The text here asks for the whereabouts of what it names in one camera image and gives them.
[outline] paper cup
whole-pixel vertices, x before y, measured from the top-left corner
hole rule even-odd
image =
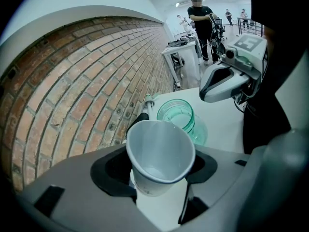
[[[159,196],[183,179],[195,160],[189,135],[165,121],[136,123],[128,131],[126,150],[136,187],[149,196]]]

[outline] man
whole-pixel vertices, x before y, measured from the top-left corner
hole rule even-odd
[[[192,7],[188,8],[188,14],[191,20],[194,21],[197,36],[201,43],[202,56],[205,60],[204,64],[208,65],[208,53],[207,53],[207,40],[210,42],[212,24],[209,18],[209,15],[212,15],[214,19],[217,19],[217,16],[212,12],[212,10],[202,5],[202,0],[191,0]],[[212,47],[212,61],[215,63],[218,61],[218,55],[216,53],[216,47]]]
[[[247,23],[247,28],[249,29],[249,23],[248,23],[248,20],[246,20],[245,18],[248,17],[247,13],[246,13],[246,10],[245,9],[242,9],[242,12],[240,14],[240,17],[241,18],[244,18],[243,19],[243,28],[245,28],[245,23]]]
[[[187,34],[191,33],[190,29],[189,29],[189,23],[187,22],[187,20],[185,19],[185,17],[182,17],[180,15],[177,16],[177,18],[180,20],[180,25],[183,26],[183,29],[185,30],[185,32]]]
[[[233,27],[233,23],[232,23],[232,14],[228,11],[228,9],[226,9],[225,16],[226,16],[228,22],[230,23],[230,26]]]

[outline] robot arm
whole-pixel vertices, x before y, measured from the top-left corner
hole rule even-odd
[[[242,104],[258,91],[268,66],[267,40],[242,34],[228,44],[221,61],[208,67],[200,82],[205,102],[233,98]]]

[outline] glass jar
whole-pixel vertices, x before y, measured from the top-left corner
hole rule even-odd
[[[205,145],[207,139],[205,123],[194,114],[187,101],[173,99],[164,103],[160,107],[156,119],[172,122],[188,133],[194,144]]]

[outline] machine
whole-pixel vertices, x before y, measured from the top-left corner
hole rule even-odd
[[[200,97],[241,104],[258,91],[267,70],[267,42],[241,35],[209,66]],[[297,201],[309,162],[308,135],[291,131],[251,155],[196,145],[183,210],[174,230],[253,231],[271,224],[287,200]],[[125,145],[68,158],[27,186],[18,201],[47,231],[158,232],[137,208]]]

